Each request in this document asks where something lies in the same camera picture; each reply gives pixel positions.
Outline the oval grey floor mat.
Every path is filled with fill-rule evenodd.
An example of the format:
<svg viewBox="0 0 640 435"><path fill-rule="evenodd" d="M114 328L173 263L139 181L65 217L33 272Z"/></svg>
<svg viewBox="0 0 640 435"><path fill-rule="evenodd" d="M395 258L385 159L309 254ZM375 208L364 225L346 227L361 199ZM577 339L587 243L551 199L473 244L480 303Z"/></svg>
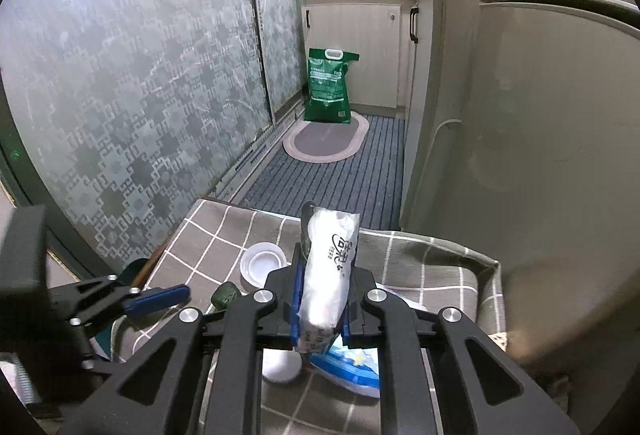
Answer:
<svg viewBox="0 0 640 435"><path fill-rule="evenodd" d="M369 121L355 111L352 111L349 123L299 120L284 135L282 145L295 160L314 164L334 163L356 155L369 126Z"/></svg>

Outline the green rice bag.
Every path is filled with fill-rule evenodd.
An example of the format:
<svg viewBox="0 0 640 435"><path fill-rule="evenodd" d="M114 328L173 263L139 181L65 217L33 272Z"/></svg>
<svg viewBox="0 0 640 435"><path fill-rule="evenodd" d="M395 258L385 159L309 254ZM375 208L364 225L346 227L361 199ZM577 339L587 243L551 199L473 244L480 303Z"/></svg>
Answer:
<svg viewBox="0 0 640 435"><path fill-rule="evenodd" d="M346 76L359 55L341 50L311 48L308 54L309 95L304 119L310 122L348 124L352 121Z"/></svg>

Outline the green fruit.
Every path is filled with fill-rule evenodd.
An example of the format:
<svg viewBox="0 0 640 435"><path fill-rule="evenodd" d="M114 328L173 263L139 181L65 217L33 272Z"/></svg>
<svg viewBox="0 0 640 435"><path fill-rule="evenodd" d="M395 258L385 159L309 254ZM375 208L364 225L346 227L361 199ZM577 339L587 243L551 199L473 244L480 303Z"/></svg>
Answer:
<svg viewBox="0 0 640 435"><path fill-rule="evenodd" d="M241 297L240 289L232 281L226 281L214 291L209 301L213 311L227 311Z"/></svg>

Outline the white kitchen cabinet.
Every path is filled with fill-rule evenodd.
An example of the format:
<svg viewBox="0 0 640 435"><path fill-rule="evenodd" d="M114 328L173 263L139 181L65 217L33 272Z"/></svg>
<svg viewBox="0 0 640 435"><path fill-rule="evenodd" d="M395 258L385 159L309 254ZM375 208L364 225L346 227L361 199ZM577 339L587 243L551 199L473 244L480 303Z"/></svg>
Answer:
<svg viewBox="0 0 640 435"><path fill-rule="evenodd" d="M307 48L358 54L349 100L368 114L402 112L402 188L423 186L440 123L468 90L480 0L302 0Z"/></svg>

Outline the blue white tissue pack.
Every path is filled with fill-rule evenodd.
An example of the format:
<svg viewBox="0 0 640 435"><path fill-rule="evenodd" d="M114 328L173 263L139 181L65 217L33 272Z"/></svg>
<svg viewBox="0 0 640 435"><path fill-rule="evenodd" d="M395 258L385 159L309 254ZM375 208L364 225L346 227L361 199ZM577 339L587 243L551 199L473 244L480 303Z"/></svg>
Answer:
<svg viewBox="0 0 640 435"><path fill-rule="evenodd" d="M348 346L349 313L345 281L304 285L296 349L308 356L322 377L354 394L379 399L378 351Z"/></svg>

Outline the teal plastic trash bin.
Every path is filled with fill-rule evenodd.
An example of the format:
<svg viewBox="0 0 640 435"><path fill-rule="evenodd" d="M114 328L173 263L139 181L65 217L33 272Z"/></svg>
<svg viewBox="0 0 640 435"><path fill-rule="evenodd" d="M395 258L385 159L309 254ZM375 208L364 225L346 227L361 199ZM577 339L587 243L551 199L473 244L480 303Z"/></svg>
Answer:
<svg viewBox="0 0 640 435"><path fill-rule="evenodd" d="M123 269L117 278L119 283L123 285L131 285L142 272L145 264L149 262L146 257L140 257L140 259L134 259L129 263L125 269ZM91 344L96 352L103 358L111 360L112 356L112 329L114 323L117 321L111 321L104 329L102 329L95 337L91 339Z"/></svg>

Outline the silver refrigerator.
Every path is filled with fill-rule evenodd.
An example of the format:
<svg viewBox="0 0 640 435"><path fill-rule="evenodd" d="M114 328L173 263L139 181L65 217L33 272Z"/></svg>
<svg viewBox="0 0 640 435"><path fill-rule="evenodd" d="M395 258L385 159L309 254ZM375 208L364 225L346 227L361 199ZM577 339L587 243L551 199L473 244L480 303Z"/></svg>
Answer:
<svg viewBox="0 0 640 435"><path fill-rule="evenodd" d="M498 261L513 358L639 291L639 0L433 0L401 227Z"/></svg>

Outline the frosted sliding glass door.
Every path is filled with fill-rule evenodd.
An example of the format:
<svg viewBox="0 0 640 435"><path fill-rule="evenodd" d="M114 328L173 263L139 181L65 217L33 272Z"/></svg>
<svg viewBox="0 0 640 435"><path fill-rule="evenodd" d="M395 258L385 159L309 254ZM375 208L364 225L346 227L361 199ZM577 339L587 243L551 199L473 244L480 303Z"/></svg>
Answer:
<svg viewBox="0 0 640 435"><path fill-rule="evenodd" d="M2 0L12 122L70 226L122 269L305 81L300 0Z"/></svg>

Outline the white snack bag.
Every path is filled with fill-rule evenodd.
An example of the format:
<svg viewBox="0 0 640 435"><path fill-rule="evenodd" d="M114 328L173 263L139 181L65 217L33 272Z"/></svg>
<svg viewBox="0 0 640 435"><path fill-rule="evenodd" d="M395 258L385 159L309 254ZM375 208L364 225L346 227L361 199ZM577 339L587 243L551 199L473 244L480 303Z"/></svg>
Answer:
<svg viewBox="0 0 640 435"><path fill-rule="evenodd" d="M355 263L360 216L307 202L302 209L304 285L333 285L345 281Z"/></svg>

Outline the grey checked tablecloth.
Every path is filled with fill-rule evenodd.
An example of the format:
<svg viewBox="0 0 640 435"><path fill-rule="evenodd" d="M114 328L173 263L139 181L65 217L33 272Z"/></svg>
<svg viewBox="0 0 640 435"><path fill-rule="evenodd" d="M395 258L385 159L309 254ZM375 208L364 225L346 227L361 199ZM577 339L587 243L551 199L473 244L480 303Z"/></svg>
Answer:
<svg viewBox="0 0 640 435"><path fill-rule="evenodd" d="M347 368L363 363L375 369L378 353L349 349L338 334L338 315L347 305L334 288L345 285L348 262L370 270L380 288L410 307L429 313L457 307L499 347L508 344L498 262L437 238L356 228L343 212L323 211L310 224L317 230L331 227L338 235L322 240L324 263L305 271L302 305L295 314L300 331L294 337L305 367L291 383L270 382L262 388L262 433L380 433L378 380L370 377L366 390L359 392ZM223 283L253 289L241 269L258 244L272 243L291 257L304 231L293 216L198 200L169 239L146 285L185 283L191 306L213 311L210 298Z"/></svg>

